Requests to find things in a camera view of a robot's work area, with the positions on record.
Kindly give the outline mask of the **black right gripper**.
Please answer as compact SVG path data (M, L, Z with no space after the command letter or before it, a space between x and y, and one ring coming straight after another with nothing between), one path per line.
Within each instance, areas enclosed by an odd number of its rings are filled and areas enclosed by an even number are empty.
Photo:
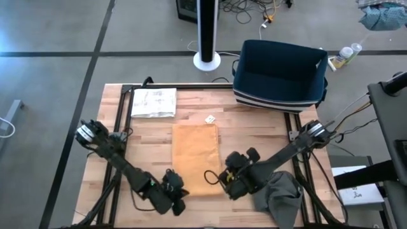
M231 200L237 200L252 191L258 191L275 170L273 165L266 161L246 163L246 157L237 151L233 151L226 157L225 165L226 169L220 173L219 181ZM234 173L236 180L227 183L226 171Z

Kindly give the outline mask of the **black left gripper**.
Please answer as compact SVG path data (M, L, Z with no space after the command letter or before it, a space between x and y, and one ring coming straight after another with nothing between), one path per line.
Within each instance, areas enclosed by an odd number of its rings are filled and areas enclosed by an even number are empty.
M189 191L184 188L178 188L179 196L189 195ZM150 178L143 192L143 197L151 202L151 205L159 214L165 214L172 208L175 216L179 216L186 208L184 200L178 198L175 200L169 192L165 191L162 185L155 179Z

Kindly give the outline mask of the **orange towel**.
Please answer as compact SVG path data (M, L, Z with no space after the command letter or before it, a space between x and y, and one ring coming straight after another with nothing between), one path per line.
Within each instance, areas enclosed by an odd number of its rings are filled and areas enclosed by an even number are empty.
M211 185L204 178L206 170L221 171L217 126L173 125L172 167L191 196L222 194L222 187Z

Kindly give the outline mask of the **white plaid towel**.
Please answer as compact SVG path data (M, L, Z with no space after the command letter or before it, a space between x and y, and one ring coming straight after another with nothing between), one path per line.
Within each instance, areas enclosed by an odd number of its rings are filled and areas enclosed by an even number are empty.
M175 117L177 102L176 88L147 89L134 91L132 118Z

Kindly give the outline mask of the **dark grey towel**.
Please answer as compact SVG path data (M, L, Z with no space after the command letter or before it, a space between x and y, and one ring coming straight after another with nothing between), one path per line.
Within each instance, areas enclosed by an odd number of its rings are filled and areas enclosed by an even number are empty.
M302 185L287 171L274 172L266 186L252 195L255 210L268 213L280 229L294 229L302 198Z

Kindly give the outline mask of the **navy white striped fabric bin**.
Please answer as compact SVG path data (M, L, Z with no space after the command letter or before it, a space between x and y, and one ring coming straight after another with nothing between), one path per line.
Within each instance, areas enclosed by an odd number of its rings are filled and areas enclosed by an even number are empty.
M249 39L232 67L239 104L287 113L318 106L328 90L328 52L320 48Z

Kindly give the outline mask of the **white box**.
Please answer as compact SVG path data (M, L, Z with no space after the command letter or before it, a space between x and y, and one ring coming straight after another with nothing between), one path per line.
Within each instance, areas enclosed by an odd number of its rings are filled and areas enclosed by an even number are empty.
M334 176L339 176L347 172L365 168L365 165L350 166L350 167L334 167L332 173ZM375 184L365 184L347 189L338 190L339 196L345 206L357 206L368 204L381 204L384 199Z

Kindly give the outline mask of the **black white tower fan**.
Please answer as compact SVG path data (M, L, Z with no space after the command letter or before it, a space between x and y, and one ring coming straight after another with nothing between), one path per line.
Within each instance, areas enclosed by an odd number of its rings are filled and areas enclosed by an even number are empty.
M221 63L216 52L218 11L219 0L197 0L198 51L193 63L204 72L214 71Z

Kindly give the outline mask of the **bottle with yellow label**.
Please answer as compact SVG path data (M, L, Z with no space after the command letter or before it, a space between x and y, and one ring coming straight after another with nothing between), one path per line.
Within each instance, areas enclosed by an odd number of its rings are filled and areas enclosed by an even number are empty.
M339 69L341 68L344 63L353 55L354 51L351 47L343 47L339 53L334 57L332 60L333 65Z

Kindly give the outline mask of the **clear plastic cup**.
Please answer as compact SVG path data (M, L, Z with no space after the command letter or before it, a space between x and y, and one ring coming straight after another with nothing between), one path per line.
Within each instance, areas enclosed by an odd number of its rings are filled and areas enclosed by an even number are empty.
M350 62L359 54L359 52L362 50L362 45L359 43L352 43L351 44L351 49L353 50L353 54L346 60L345 65L350 64Z

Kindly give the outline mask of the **black box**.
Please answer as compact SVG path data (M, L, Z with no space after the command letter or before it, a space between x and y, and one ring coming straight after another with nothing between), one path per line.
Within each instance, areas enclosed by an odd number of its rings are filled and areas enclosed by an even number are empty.
M197 24L197 0L176 0L178 19Z

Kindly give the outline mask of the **teal cloth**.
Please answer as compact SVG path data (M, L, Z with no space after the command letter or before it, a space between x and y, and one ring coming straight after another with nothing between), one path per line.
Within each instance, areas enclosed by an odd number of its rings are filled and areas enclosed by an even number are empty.
M407 8L403 6L367 6L359 20L369 31L394 31L407 25Z

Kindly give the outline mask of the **black aluminium table frame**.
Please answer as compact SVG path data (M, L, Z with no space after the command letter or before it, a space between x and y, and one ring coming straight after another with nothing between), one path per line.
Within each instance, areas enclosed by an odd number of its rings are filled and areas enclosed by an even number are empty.
M137 88L138 84L105 85L97 118L112 132L131 128L126 159L158 179L172 166L173 125L202 125L212 115L221 158L250 147L268 158L288 143L290 130L317 119L314 107L295 116L237 104L229 83L176 83L175 117L131 118L129 102ZM112 174L105 160L97 155L87 158L74 219L60 229L277 229L269 215L254 210L250 196L235 201L225 194L187 196L181 215L158 214L149 201L131 194L125 179L108 196L97 218L83 225Z

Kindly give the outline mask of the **grey metal bracket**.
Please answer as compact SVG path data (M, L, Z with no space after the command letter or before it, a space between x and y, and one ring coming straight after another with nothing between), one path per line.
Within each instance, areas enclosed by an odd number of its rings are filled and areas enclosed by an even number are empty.
M22 100L14 100L4 117L0 116L0 139L14 135L16 127L13 124L18 112L25 106Z

